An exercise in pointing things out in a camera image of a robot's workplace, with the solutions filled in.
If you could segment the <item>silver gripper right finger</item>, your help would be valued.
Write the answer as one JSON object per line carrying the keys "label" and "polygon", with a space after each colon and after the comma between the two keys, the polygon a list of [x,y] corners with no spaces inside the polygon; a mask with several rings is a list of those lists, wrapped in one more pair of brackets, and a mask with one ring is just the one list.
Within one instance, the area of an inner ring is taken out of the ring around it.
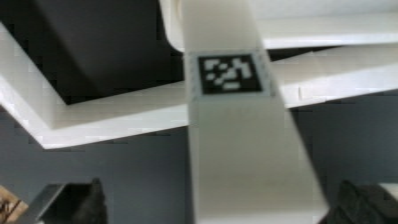
{"label": "silver gripper right finger", "polygon": [[322,224],[398,224],[398,199],[378,185],[341,182],[336,206]]}

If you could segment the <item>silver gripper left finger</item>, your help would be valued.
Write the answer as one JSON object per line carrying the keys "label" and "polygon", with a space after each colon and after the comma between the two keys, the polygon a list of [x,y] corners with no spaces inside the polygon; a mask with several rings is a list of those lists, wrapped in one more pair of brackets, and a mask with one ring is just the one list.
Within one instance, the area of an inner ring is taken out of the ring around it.
{"label": "silver gripper left finger", "polygon": [[48,184],[14,224],[108,224],[99,179],[87,183]]}

